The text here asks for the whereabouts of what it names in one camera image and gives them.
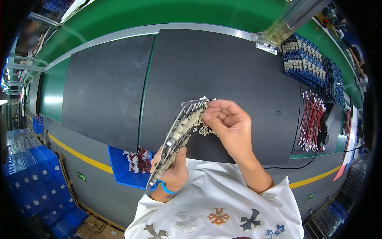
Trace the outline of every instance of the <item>tattoo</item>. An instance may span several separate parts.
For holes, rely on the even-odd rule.
[[[175,193],[173,193],[173,194],[168,194],[167,196],[166,196],[166,198],[173,198],[175,196]]]

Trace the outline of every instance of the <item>white t-shirt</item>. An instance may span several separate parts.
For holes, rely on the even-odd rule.
[[[288,177],[259,195],[236,164],[187,159],[187,168],[187,183],[167,203],[142,197],[125,238],[303,238]]]

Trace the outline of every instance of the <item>hand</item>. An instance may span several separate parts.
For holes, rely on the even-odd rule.
[[[162,151],[161,146],[158,153],[154,156],[151,161],[150,173],[154,171],[154,165],[159,162],[160,152]],[[178,191],[188,180],[188,169],[186,165],[186,153],[187,148],[182,147],[179,149],[176,155],[175,161],[170,165],[166,172],[159,178],[161,181],[166,183],[166,188],[170,191]]]
[[[208,102],[202,120],[219,136],[236,163],[253,155],[251,117],[235,102],[223,99]]]

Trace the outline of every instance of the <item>blue wristband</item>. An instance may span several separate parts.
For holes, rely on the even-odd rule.
[[[162,181],[162,183],[160,184],[162,187],[163,187],[163,190],[168,193],[168,194],[174,194],[174,193],[177,193],[178,191],[176,192],[173,192],[173,191],[170,191],[166,188],[166,185],[165,185],[165,182]]]

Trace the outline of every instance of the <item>black cross print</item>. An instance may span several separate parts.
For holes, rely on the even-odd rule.
[[[154,230],[154,224],[147,224],[143,230],[146,230],[153,235],[153,237],[149,237],[149,239],[163,239],[162,236],[167,237],[167,232],[165,230],[159,230],[159,233],[156,233]]]
[[[261,224],[260,220],[255,221],[259,214],[260,213],[258,210],[252,209],[252,217],[250,219],[246,216],[240,218],[240,223],[242,224],[239,226],[243,229],[243,231],[252,230],[252,224],[254,228]]]

